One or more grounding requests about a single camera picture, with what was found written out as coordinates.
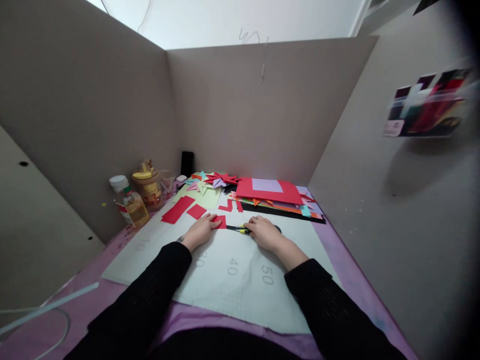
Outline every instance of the cardboard wall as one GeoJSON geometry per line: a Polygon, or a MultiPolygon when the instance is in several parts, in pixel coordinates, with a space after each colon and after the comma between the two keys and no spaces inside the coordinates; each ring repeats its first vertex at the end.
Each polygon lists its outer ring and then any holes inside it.
{"type": "Polygon", "coordinates": [[[478,117],[446,139],[382,137],[397,88],[469,55],[447,1],[378,30],[308,188],[420,359],[461,337],[478,271],[478,117]]]}
{"type": "Polygon", "coordinates": [[[376,41],[167,51],[182,148],[197,170],[306,186],[376,41]]]}
{"type": "Polygon", "coordinates": [[[0,49],[0,124],[107,242],[109,178],[180,169],[165,51],[84,0],[1,1],[0,49]]]}

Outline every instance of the plastic bottle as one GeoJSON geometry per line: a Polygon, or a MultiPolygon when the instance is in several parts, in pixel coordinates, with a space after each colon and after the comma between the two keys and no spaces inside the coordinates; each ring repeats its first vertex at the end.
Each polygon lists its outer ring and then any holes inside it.
{"type": "Polygon", "coordinates": [[[116,195],[114,202],[126,223],[140,229],[150,220],[142,197],[138,192],[132,191],[129,181],[124,175],[114,176],[109,181],[116,195]]]}

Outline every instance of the red paper square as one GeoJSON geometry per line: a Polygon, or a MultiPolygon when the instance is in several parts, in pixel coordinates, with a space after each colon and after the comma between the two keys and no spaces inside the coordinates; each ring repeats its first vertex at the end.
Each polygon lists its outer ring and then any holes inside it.
{"type": "Polygon", "coordinates": [[[188,211],[186,212],[187,214],[191,215],[192,218],[194,219],[200,219],[200,217],[207,211],[207,209],[201,207],[198,204],[195,204],[192,206],[188,211]]]}
{"type": "Polygon", "coordinates": [[[221,224],[218,225],[215,229],[226,229],[227,221],[225,220],[225,215],[219,215],[216,218],[214,218],[211,222],[216,223],[218,220],[221,220],[221,224]]]}
{"type": "Polygon", "coordinates": [[[297,187],[289,181],[279,181],[283,192],[274,191],[261,191],[254,190],[251,177],[243,177],[238,182],[236,188],[236,195],[241,198],[255,198],[255,199],[267,199],[274,200],[283,203],[291,203],[303,205],[302,197],[300,196],[297,187]]]}

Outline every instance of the wrist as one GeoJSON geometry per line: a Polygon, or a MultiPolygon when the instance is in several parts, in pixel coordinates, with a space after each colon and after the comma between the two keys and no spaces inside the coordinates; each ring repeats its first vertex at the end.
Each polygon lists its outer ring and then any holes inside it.
{"type": "Polygon", "coordinates": [[[190,253],[193,253],[194,250],[199,246],[195,238],[188,233],[181,236],[177,241],[185,246],[190,253]]]}

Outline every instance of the printed number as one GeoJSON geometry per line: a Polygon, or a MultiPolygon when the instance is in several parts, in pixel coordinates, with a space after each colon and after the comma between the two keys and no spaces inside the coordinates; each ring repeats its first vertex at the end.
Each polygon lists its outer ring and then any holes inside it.
{"type": "Polygon", "coordinates": [[[262,267],[261,267],[261,270],[262,270],[265,274],[268,274],[269,271],[270,271],[270,274],[272,274],[272,275],[274,274],[274,272],[272,271],[272,268],[271,268],[271,267],[268,267],[268,266],[262,266],[262,267]]]}
{"type": "Polygon", "coordinates": [[[267,275],[263,275],[263,277],[261,278],[263,280],[263,282],[267,285],[273,285],[274,284],[274,280],[270,277],[270,276],[267,276],[267,275]]]}

